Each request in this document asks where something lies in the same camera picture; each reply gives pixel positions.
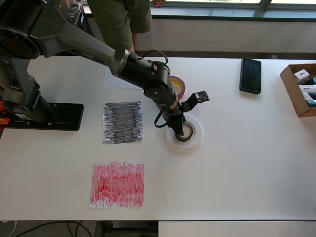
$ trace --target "red scribbled paper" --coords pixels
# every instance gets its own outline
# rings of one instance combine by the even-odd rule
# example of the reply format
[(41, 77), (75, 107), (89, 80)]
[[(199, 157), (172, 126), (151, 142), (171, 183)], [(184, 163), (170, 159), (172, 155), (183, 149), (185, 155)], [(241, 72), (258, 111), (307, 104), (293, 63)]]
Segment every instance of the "red scribbled paper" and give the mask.
[(95, 163), (89, 207), (142, 207), (144, 168), (143, 162)]

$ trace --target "person's hand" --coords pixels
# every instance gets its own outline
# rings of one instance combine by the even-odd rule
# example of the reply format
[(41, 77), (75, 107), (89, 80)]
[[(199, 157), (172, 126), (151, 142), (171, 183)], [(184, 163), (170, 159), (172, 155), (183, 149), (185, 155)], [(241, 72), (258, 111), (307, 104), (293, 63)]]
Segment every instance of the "person's hand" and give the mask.
[(161, 8), (166, 0), (153, 0), (154, 8)]

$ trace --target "smartphone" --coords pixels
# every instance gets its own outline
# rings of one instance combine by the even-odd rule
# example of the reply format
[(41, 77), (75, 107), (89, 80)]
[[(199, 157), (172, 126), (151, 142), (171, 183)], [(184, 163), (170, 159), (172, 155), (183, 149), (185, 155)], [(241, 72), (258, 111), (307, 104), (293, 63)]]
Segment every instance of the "smartphone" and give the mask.
[(261, 92), (261, 62), (249, 58), (241, 60), (239, 90), (260, 94)]

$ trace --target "white tape roll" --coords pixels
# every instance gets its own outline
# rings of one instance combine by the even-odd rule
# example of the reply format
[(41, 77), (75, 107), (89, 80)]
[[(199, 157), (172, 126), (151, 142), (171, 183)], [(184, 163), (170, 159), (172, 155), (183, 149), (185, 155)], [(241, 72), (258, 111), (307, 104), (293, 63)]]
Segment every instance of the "white tape roll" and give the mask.
[(171, 147), (173, 147), (179, 151), (187, 151), (187, 150), (191, 150), (191, 149), (197, 147), (197, 145), (200, 143), (200, 141), (202, 139), (202, 129), (201, 129), (199, 122), (191, 116), (186, 115), (185, 117), (186, 117), (186, 123), (191, 125), (193, 128), (193, 135), (189, 141), (180, 142), (175, 137), (174, 131), (172, 129), (167, 127), (165, 130), (167, 143)]

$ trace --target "black robotic arm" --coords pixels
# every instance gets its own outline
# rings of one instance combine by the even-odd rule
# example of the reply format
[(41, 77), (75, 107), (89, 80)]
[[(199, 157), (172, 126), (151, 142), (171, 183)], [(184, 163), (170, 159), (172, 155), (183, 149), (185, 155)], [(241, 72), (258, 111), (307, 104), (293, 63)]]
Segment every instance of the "black robotic arm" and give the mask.
[(38, 124), (56, 121), (60, 115), (54, 109), (56, 104), (41, 97), (38, 83), (27, 74), (24, 59), (37, 58), (40, 52), (47, 58), (63, 51), (108, 66), (113, 75), (144, 89), (176, 137), (183, 135), (184, 112), (209, 100), (202, 91), (180, 104), (165, 63), (142, 59), (127, 50), (113, 50), (66, 21), (54, 4), (6, 0), (0, 8), (0, 77), (5, 82), (3, 102), (7, 110)]

